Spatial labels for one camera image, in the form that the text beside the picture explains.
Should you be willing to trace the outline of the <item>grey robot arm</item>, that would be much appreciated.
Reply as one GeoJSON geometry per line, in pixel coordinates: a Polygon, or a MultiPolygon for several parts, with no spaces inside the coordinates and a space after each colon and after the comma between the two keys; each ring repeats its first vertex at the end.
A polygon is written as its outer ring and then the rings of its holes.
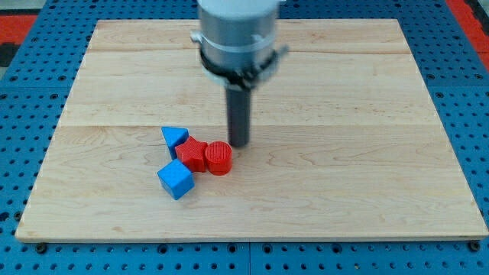
{"type": "Polygon", "coordinates": [[[289,47],[275,47],[280,0],[198,0],[201,63],[226,89],[251,91],[277,71],[289,47]]]}

